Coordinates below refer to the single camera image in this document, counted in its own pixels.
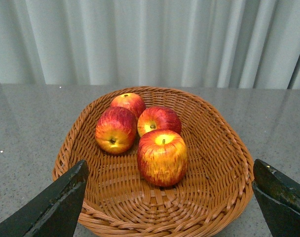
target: woven basket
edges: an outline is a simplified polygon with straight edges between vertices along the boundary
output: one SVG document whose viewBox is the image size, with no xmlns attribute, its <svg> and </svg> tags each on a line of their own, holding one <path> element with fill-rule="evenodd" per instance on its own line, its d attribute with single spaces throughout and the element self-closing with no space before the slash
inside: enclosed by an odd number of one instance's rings
<svg viewBox="0 0 300 237">
<path fill-rule="evenodd" d="M 137 169 L 138 139 L 120 156 L 94 140 L 111 100 L 135 92 L 146 106 L 172 108 L 182 122 L 189 165 L 176 185 L 149 184 Z M 85 159 L 89 179 L 79 223 L 101 237 L 209 237 L 236 219 L 253 191 L 253 159 L 220 113 L 202 98 L 171 88 L 137 86 L 106 94 L 81 112 L 57 155 L 53 180 Z"/>
</svg>

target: white curtain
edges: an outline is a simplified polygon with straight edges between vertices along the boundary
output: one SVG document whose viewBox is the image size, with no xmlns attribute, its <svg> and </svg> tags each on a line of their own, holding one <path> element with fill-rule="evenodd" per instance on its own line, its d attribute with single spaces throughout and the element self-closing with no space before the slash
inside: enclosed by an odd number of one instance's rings
<svg viewBox="0 0 300 237">
<path fill-rule="evenodd" d="M 300 0 L 0 0 L 0 83 L 300 89 Z"/>
</svg>

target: apple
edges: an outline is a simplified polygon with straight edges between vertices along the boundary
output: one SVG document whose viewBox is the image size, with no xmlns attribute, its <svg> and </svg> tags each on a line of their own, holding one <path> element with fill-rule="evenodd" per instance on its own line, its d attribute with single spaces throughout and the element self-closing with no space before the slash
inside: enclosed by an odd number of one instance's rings
<svg viewBox="0 0 300 237">
<path fill-rule="evenodd" d="M 144 134 L 139 141 L 137 164 L 149 183 L 169 187 L 178 183 L 188 169 L 187 147 L 183 138 L 168 129 Z"/>
<path fill-rule="evenodd" d="M 146 109 L 146 104 L 140 95 L 135 93 L 124 93 L 119 96 L 116 96 L 110 107 L 121 106 L 126 109 L 129 109 L 138 120 L 141 113 Z"/>
<path fill-rule="evenodd" d="M 182 123 L 174 110 L 165 106 L 152 106 L 142 112 L 137 123 L 138 134 L 155 129 L 169 129 L 180 134 Z"/>
<path fill-rule="evenodd" d="M 136 134 L 136 117 L 124 107 L 106 109 L 95 127 L 95 140 L 100 148 L 114 155 L 131 148 Z"/>
</svg>

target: apple calyx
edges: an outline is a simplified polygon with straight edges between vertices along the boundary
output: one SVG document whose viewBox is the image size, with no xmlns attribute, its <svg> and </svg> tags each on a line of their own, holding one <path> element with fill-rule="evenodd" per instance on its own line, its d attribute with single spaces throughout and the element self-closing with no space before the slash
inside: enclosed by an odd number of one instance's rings
<svg viewBox="0 0 300 237">
<path fill-rule="evenodd" d="M 110 143 L 115 144 L 116 140 L 114 138 L 110 139 Z"/>
</svg>

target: table surface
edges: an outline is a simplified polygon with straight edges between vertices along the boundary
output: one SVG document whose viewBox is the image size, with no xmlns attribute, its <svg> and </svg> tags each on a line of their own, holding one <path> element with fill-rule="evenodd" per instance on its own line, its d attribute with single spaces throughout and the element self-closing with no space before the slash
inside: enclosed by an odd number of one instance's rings
<svg viewBox="0 0 300 237">
<path fill-rule="evenodd" d="M 0 222 L 52 183 L 59 149 L 86 105 L 122 86 L 0 84 Z M 178 88 L 210 102 L 253 159 L 300 183 L 300 90 Z M 94 237 L 78 224 L 75 237 Z M 253 196 L 217 237 L 270 237 Z"/>
</svg>

